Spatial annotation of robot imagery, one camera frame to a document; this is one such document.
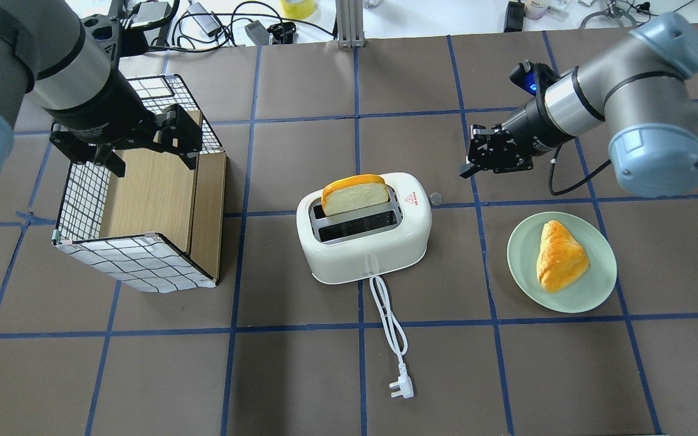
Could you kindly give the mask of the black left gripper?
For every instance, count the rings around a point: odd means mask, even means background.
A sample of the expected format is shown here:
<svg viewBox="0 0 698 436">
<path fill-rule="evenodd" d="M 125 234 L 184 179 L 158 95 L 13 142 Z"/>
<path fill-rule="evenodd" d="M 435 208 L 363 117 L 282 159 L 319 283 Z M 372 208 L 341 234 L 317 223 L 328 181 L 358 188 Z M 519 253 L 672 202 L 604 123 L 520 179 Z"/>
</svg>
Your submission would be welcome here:
<svg viewBox="0 0 698 436">
<path fill-rule="evenodd" d="M 178 156 L 189 170 L 196 170 L 202 151 L 202 129 L 199 121 L 178 104 L 171 104 L 160 113 L 145 110 L 145 119 L 136 122 L 120 135 L 89 138 L 53 122 L 50 143 L 74 165 L 107 168 L 118 177 L 125 176 L 125 161 L 117 151 L 146 149 Z"/>
</svg>

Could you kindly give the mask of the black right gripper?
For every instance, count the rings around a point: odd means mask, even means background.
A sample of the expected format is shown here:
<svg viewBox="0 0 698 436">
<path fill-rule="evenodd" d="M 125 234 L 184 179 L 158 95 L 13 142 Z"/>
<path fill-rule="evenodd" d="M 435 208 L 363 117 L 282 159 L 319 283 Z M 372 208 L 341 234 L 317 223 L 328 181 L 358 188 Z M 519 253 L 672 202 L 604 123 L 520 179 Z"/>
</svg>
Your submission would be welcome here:
<svg viewBox="0 0 698 436">
<path fill-rule="evenodd" d="M 506 130 L 478 124 L 471 125 L 469 130 L 468 159 L 459 168 L 459 176 L 463 179 L 470 179 L 482 171 L 506 174 L 534 168 L 531 156 L 518 149 L 512 135 Z"/>
</svg>

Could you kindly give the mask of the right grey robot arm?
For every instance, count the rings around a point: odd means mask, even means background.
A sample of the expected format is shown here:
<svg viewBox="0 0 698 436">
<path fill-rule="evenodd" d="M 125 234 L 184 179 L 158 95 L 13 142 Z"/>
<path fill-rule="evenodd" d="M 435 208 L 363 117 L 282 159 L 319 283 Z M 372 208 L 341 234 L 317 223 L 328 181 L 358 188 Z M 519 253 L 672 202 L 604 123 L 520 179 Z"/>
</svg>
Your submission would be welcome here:
<svg viewBox="0 0 698 436">
<path fill-rule="evenodd" d="M 698 102 L 686 88 L 697 73 L 698 31 L 676 12 L 633 28 L 562 74 L 520 62 L 509 79 L 531 99 L 496 126 L 471 126 L 460 177 L 531 170 L 533 157 L 606 124 L 610 163 L 624 191 L 682 195 L 698 186 Z"/>
</svg>

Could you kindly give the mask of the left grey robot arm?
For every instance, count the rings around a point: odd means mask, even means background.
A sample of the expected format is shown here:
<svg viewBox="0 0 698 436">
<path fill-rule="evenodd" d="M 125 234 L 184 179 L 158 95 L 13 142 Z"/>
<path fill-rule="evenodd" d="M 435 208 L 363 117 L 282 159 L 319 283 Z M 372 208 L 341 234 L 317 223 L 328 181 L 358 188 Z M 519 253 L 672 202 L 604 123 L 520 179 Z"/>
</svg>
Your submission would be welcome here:
<svg viewBox="0 0 698 436">
<path fill-rule="evenodd" d="M 194 170 L 201 127 L 174 104 L 155 114 L 119 71 L 119 60 L 150 50 L 145 28 L 108 16 L 80 18 L 64 1 L 0 1 L 0 172 L 9 157 L 22 100 L 53 118 L 50 142 L 71 163 L 125 176 L 117 151 L 179 157 Z"/>
</svg>

